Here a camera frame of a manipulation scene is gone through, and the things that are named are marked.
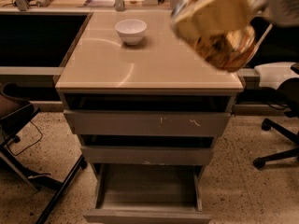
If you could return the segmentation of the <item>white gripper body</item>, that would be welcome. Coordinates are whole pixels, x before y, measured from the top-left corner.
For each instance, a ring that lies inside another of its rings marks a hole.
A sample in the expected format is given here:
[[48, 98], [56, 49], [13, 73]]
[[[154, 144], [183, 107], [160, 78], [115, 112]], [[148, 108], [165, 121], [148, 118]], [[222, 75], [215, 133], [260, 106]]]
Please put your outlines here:
[[257, 15], [276, 26], [298, 26], [299, 0], [264, 0]]

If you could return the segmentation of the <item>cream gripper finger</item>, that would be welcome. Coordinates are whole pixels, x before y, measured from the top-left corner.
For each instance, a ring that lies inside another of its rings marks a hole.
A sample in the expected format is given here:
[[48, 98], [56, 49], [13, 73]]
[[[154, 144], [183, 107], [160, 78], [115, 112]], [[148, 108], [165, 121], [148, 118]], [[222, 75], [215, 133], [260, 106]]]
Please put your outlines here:
[[221, 35], [246, 27], [265, 0], [179, 0], [174, 32], [179, 38]]

